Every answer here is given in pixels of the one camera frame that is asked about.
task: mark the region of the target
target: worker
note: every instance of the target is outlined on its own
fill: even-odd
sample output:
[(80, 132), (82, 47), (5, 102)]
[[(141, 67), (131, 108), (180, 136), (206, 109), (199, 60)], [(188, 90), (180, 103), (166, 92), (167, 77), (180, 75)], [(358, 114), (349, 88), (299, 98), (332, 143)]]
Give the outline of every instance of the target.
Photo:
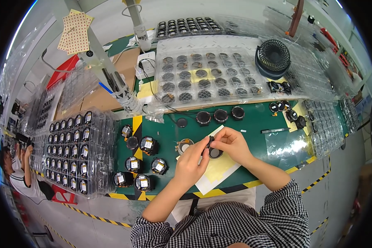
[(208, 142), (205, 137), (179, 157), (174, 177), (136, 218), (130, 234), (133, 247), (309, 247), (309, 217), (297, 182), (255, 158), (242, 133), (228, 127), (215, 135), (210, 146), (227, 152), (272, 191), (260, 213), (240, 202), (216, 202), (206, 209), (193, 204), (175, 229), (164, 222), (180, 197), (204, 174)]
[(0, 150), (0, 167), (5, 177), (20, 194), (29, 198), (36, 197), (51, 200), (55, 194), (51, 186), (45, 181), (37, 180), (37, 175), (30, 172), (29, 158), (33, 151), (33, 146), (29, 145), (26, 151), (23, 152), (18, 144), (17, 154), (18, 151), (21, 161), (20, 167), (18, 167), (18, 155), (15, 160), (12, 160), (8, 147), (3, 147)]

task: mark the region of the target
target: white power strip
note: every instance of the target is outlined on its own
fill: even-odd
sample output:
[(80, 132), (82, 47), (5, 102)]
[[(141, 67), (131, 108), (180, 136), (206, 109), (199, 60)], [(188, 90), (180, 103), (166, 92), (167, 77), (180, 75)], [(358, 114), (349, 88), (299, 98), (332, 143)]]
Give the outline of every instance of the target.
[(143, 70), (147, 74), (148, 77), (154, 76), (154, 67), (156, 66), (156, 53), (155, 52), (147, 52), (145, 54), (141, 54), (138, 56), (138, 61), (136, 62), (136, 72), (135, 76), (140, 80), (146, 78), (144, 72), (141, 68), (138, 67), (139, 61), (142, 59), (148, 59), (142, 61)]

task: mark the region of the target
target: woman's left hand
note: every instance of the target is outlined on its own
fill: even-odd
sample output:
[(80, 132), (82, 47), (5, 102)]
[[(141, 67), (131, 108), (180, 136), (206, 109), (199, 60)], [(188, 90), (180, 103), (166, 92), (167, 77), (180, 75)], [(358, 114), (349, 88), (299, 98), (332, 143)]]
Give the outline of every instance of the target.
[[(186, 191), (203, 176), (207, 169), (209, 156), (208, 149), (204, 150), (204, 148), (207, 146), (208, 142), (209, 137), (206, 136), (201, 141), (189, 146), (178, 159), (175, 168), (175, 176), (172, 180), (176, 182), (176, 185), (182, 187)], [(203, 151), (203, 159), (200, 161), (200, 164), (198, 164)]]

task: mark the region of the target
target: checkered shirt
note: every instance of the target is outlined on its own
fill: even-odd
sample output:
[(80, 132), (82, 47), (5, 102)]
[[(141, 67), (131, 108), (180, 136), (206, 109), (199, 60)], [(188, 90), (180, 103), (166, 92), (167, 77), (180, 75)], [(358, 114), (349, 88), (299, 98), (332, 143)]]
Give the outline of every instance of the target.
[(239, 202), (215, 203), (194, 209), (173, 230), (169, 223), (152, 223), (139, 216), (131, 230), (133, 247), (309, 247), (309, 217), (293, 179), (265, 198), (258, 214)]

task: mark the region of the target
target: gray floor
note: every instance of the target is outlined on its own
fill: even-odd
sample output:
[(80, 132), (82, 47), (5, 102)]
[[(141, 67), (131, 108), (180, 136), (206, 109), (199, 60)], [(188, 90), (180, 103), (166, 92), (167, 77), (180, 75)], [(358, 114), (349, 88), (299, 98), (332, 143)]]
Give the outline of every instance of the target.
[[(347, 137), (346, 149), (338, 149), (330, 155), (331, 172), (310, 190), (303, 194), (303, 203), (309, 213), (309, 227), (312, 232), (327, 217), (328, 222), (311, 235), (311, 247), (334, 247), (340, 238), (343, 225), (352, 208), (355, 197), (358, 173), (365, 163), (365, 150), (362, 132)], [(329, 168), (329, 158), (326, 157), (305, 166), (302, 170), (291, 174), (296, 179), (301, 190), (321, 177)], [(263, 205), (264, 197), (270, 191), (263, 185), (256, 189), (256, 209)], [(23, 198), (30, 218), (45, 225), (42, 218), (64, 239), (76, 247), (131, 247), (130, 229), (116, 226), (101, 220), (93, 219), (78, 213), (56, 202), (43, 201), (35, 205), (29, 199)], [(86, 200), (77, 197), (76, 208), (96, 216), (122, 223), (132, 223), (141, 214), (149, 202), (119, 200), (102, 197), (97, 200)], [(173, 217), (168, 221), (175, 224)], [(51, 232), (54, 247), (70, 247), (63, 239)]]

